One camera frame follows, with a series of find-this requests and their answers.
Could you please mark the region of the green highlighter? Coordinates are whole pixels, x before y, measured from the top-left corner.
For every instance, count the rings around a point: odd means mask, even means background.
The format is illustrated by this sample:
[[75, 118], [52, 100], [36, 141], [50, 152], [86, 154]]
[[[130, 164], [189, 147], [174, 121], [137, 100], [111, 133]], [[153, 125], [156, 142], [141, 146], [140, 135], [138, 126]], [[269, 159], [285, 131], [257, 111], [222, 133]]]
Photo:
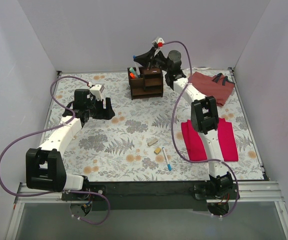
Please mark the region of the green highlighter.
[[134, 70], [133, 67], [130, 67], [130, 68], [129, 68], [129, 71], [130, 71], [136, 78], [139, 78], [139, 75], [137, 74], [137, 72]]

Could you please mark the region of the orange black highlighter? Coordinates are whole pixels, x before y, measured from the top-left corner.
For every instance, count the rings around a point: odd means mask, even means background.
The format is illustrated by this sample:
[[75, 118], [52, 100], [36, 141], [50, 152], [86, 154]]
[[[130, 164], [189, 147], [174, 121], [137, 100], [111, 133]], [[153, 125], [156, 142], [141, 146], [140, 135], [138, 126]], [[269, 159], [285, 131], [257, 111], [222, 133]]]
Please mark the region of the orange black highlighter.
[[137, 79], [137, 77], [133, 73], [130, 73], [129, 75], [132, 79]]

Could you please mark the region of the teal capped white pen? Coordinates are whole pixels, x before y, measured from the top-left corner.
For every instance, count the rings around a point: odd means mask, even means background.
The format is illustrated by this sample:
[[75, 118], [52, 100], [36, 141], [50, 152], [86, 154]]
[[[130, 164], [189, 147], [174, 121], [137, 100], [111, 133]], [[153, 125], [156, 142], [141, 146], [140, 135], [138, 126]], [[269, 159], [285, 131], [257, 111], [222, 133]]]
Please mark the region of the teal capped white pen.
[[141, 72], [140, 72], [140, 69], [139, 69], [139, 67], [137, 65], [135, 66], [135, 71], [136, 71], [137, 77], [140, 78], [141, 77]]

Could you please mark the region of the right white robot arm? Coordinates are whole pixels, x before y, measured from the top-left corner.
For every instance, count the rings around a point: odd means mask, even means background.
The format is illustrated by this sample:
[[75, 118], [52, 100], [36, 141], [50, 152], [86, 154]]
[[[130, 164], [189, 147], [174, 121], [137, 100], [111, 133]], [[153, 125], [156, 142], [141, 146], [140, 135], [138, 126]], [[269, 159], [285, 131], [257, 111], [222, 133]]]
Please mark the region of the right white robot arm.
[[191, 126], [202, 141], [206, 153], [204, 162], [208, 164], [210, 180], [205, 193], [216, 199], [229, 198], [237, 180], [234, 172], [225, 163], [220, 146], [220, 119], [216, 99], [206, 96], [192, 85], [192, 79], [186, 77], [181, 68], [181, 57], [177, 50], [172, 50], [168, 56], [164, 56], [158, 47], [153, 46], [148, 52], [134, 56], [133, 60], [147, 70], [158, 68], [165, 71], [166, 84], [191, 105]]

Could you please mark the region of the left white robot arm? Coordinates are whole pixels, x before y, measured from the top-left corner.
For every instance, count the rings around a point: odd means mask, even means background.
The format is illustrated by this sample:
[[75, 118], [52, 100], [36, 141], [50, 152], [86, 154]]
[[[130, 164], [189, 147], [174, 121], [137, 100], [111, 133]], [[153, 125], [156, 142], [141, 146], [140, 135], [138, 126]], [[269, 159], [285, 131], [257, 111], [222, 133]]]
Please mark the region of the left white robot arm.
[[66, 107], [61, 126], [38, 147], [26, 152], [26, 185], [30, 189], [50, 192], [73, 191], [79, 200], [90, 196], [86, 177], [67, 173], [63, 163], [64, 153], [73, 137], [92, 118], [110, 120], [115, 116], [109, 97], [103, 98], [104, 86], [92, 85], [77, 89], [74, 99]]

